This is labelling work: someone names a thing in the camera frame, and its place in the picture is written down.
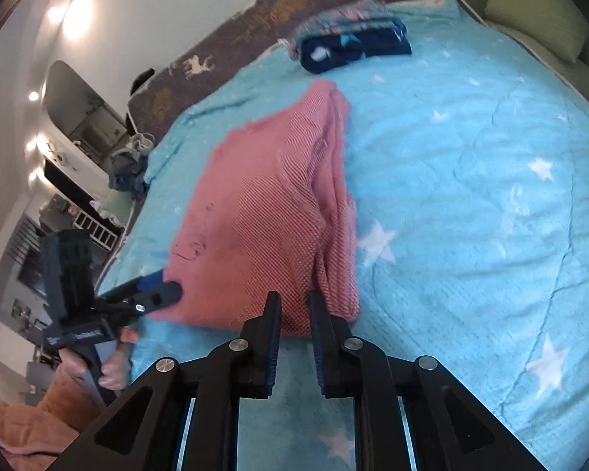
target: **silver bolt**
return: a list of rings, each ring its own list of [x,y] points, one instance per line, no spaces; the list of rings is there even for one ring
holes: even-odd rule
[[[343,342],[343,345],[345,349],[349,349],[350,351],[359,351],[364,345],[364,342],[359,338],[355,338],[355,336],[351,336]]]
[[[434,370],[438,366],[438,361],[432,356],[421,356],[418,363],[423,370]]]
[[[235,352],[245,351],[249,348],[249,343],[244,338],[236,338],[229,342],[229,348]]]
[[[158,372],[169,372],[174,368],[174,361],[170,358],[162,358],[157,361],[155,368],[157,368]]]

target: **white star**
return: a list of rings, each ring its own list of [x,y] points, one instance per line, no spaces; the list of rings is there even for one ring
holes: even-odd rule
[[[339,456],[345,464],[352,467],[352,455],[355,452],[355,441],[349,441],[345,434],[345,427],[340,427],[336,435],[318,437],[330,449],[327,452],[327,458]]]
[[[438,113],[438,111],[434,110],[434,113],[432,114],[432,122],[445,122],[449,120],[449,118],[449,113]]]
[[[542,158],[536,157],[534,162],[528,163],[528,168],[536,173],[539,176],[539,179],[541,179],[543,182],[545,182],[546,179],[550,179],[552,182],[554,182],[554,177],[550,171],[550,168],[552,168],[552,163],[549,161],[544,161]]]
[[[367,237],[362,237],[358,240],[358,248],[363,248],[366,251],[364,259],[364,267],[369,267],[378,257],[384,260],[395,263],[395,256],[389,246],[391,240],[395,239],[396,232],[385,232],[379,221],[375,220],[371,233]]]
[[[561,389],[561,379],[563,379],[561,366],[569,354],[569,351],[569,347],[563,351],[555,351],[552,342],[550,341],[550,337],[545,335],[541,358],[536,361],[530,361],[530,363],[526,365],[526,370],[528,372],[532,372],[539,377],[539,391],[535,398],[539,398],[543,395],[550,386]]]

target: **star-patterned bedspread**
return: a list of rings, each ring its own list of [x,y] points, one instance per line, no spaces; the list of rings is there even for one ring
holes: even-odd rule
[[[412,56],[323,76],[352,105],[353,332],[396,357],[437,357],[550,471],[577,470],[589,456],[589,104],[454,0],[393,8]],[[102,290],[166,264],[209,152],[312,79],[278,47],[180,116]],[[231,337],[143,321],[134,376]],[[283,339],[273,396],[241,402],[239,469],[353,469],[352,426],[349,401],[322,399],[310,342]]]

